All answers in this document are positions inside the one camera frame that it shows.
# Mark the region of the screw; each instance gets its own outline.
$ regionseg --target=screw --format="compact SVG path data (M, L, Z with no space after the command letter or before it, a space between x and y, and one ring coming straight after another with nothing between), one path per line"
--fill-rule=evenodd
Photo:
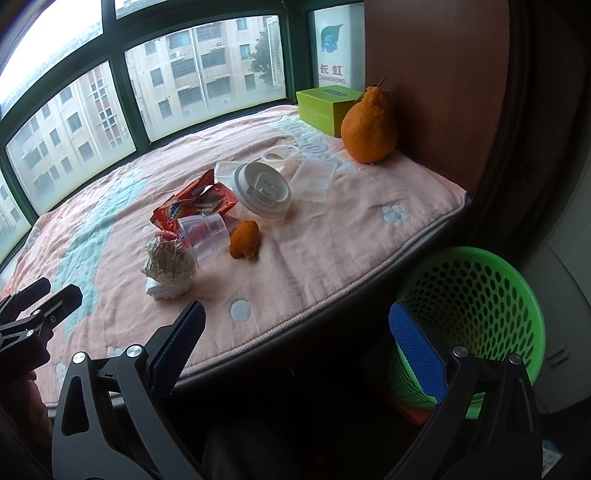
M465 358L470 353L465 346L457 345L453 348L453 354L458 358Z
M516 353L510 353L509 362L511 362L513 365L521 365L521 357Z
M138 356L141 352L141 345L132 345L125 351L125 353L127 353L127 356L130 356L131 358Z
M86 358L86 354L84 352L78 352L78 353L74 354L74 356L72 357L72 361L75 364L81 364L85 358Z

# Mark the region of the green trash basket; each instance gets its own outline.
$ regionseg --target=green trash basket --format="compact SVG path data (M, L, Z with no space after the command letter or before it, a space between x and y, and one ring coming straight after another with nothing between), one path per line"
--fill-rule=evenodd
M478 248L454 247L426 258L404 283L405 300L422 325L438 328L448 342L474 356L501 360L521 355L533 383L545 352L544 318L535 295L505 260ZM396 345L389 365L392 392L406 405L431 409L402 351ZM484 394L472 398L467 419L476 419Z

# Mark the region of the tissue box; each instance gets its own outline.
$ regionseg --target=tissue box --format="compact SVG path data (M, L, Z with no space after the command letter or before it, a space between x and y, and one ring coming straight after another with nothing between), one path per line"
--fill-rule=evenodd
M300 118L333 137L340 137L343 118L361 98L362 92L341 85L312 88L297 92Z

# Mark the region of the bed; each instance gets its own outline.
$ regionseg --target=bed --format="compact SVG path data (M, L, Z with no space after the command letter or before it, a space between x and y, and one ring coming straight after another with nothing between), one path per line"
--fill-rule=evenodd
M143 245L152 210L217 161L252 161L281 144L328 146L340 167L323 203L294 201L281 220L262 220L258 259L220 255L198 269L194 287L174 300L146 295ZM73 283L83 304L56 327L51 361L38 370L48 406L57 403L74 353L119 355L171 323L189 300L207 311L206 330L183 378L276 342L396 268L466 206L458 185L395 152L376 165L355 163L340 139L278 106L187 135L137 158L42 215L3 295L39 277L53 292Z

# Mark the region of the ovaltine package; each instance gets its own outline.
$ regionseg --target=ovaltine package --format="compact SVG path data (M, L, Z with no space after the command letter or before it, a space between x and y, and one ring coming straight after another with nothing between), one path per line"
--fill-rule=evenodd
M156 208L150 221L162 230L176 233L178 218L199 213L224 215L237 203L229 188L213 182L213 169L210 169Z

